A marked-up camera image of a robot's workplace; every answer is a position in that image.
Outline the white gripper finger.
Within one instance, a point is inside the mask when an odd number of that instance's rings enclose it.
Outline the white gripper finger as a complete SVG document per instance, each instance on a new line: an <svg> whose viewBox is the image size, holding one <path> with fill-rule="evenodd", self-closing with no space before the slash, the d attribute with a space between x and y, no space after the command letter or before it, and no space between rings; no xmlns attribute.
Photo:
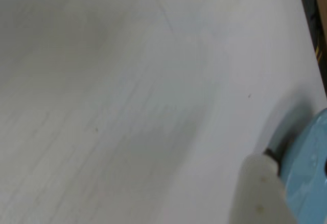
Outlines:
<svg viewBox="0 0 327 224"><path fill-rule="evenodd" d="M231 223L297 223L277 173L277 162L266 154L252 154L244 160L230 210Z"/></svg>

